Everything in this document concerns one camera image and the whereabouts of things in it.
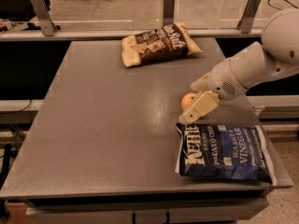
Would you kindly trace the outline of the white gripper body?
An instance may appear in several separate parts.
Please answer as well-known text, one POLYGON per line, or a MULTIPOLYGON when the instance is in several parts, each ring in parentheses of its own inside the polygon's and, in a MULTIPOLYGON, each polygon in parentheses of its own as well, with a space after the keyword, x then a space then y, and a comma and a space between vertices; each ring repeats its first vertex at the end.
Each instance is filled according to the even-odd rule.
POLYGON ((206 84, 221 100, 233 100, 248 90, 237 77, 231 59, 215 65, 208 73, 206 84))

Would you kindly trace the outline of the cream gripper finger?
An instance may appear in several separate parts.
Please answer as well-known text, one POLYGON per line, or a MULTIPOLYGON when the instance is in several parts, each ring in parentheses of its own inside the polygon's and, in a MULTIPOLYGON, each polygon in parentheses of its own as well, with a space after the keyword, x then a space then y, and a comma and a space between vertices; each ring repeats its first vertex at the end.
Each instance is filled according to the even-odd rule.
POLYGON ((195 80, 191 84, 191 89, 194 92, 205 92, 205 91, 208 91, 208 86, 206 84, 207 78, 208 78, 208 74, 205 74, 204 76, 202 76, 199 79, 195 80))
POLYGON ((184 125, 196 122, 218 107, 219 96, 213 91, 198 92, 178 120, 184 125))

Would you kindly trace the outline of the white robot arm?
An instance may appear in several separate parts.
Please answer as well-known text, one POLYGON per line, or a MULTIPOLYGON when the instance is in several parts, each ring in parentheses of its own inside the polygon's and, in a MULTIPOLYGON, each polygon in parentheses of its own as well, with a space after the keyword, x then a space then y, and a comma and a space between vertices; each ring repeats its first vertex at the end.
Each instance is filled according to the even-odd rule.
POLYGON ((221 100, 233 100, 261 83, 298 74, 298 8, 275 13, 264 25, 261 40, 218 63, 191 84, 195 95, 179 116, 180 123, 194 123, 216 109, 221 100))

